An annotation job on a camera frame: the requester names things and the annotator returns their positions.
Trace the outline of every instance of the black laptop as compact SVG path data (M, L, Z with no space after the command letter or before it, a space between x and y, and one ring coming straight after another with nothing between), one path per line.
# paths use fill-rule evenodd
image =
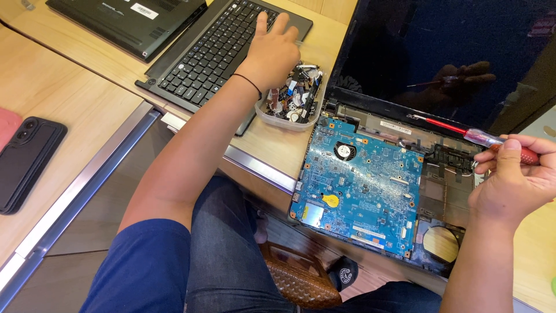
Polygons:
M46 5L146 62L207 9L204 0L48 0Z
M518 133L554 106L541 0L359 0L298 177L292 223L448 277L484 148L414 119Z
M269 28L278 14L287 12L290 22L286 27L297 27L299 41L312 26L312 21L263 1L215 0L148 69L149 79L135 84L195 113L247 56L261 11L269 16ZM236 135L242 136L254 117L253 107Z

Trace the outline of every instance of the brown chair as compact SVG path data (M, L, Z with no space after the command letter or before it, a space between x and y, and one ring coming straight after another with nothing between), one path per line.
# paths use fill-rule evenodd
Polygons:
M324 309L342 304L340 293L319 259L272 242L259 247L270 275L284 298L305 309Z

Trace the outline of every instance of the black keyboard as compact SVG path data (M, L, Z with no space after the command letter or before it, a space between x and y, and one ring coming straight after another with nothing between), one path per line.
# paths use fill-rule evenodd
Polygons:
M269 28L277 12L234 0L159 86L198 106L207 103L247 56L261 11Z

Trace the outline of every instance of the black laptop screen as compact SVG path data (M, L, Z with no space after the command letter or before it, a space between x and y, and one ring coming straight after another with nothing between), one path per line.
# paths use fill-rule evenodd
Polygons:
M494 133L555 104L556 1L360 0L349 30L336 87Z

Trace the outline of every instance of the black shoe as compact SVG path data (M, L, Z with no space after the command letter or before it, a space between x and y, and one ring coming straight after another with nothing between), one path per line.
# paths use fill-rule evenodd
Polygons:
M336 289L342 291L355 282L359 268L357 262L342 256L326 272Z

